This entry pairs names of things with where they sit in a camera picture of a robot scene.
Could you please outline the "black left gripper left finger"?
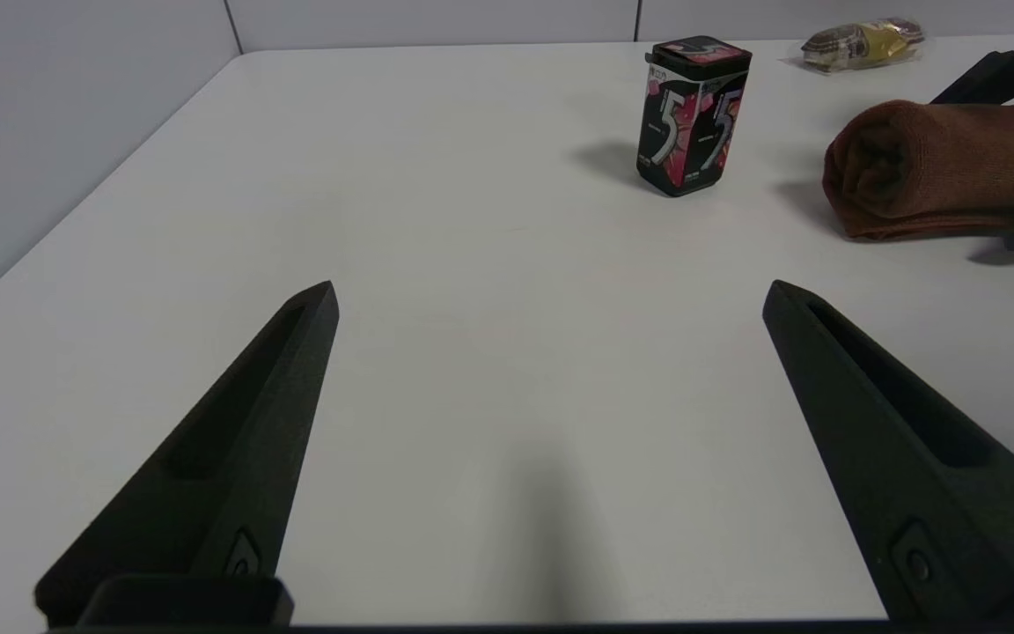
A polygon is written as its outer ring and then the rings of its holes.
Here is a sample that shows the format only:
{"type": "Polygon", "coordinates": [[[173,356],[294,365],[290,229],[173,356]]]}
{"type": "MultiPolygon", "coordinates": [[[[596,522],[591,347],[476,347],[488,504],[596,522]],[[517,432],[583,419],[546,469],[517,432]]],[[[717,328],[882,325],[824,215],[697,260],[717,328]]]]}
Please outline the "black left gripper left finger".
{"type": "Polygon", "coordinates": [[[266,629],[339,322],[325,281],[287,300],[33,590],[49,629],[266,629]]]}

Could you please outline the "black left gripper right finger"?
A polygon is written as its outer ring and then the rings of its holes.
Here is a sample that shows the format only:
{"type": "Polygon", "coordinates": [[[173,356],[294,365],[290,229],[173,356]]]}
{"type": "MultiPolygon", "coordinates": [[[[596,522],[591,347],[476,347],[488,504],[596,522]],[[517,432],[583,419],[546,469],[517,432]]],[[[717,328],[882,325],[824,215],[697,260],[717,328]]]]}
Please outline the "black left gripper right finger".
{"type": "Polygon", "coordinates": [[[888,616],[1014,622],[1014,453],[817,294],[763,320],[888,616]]]}

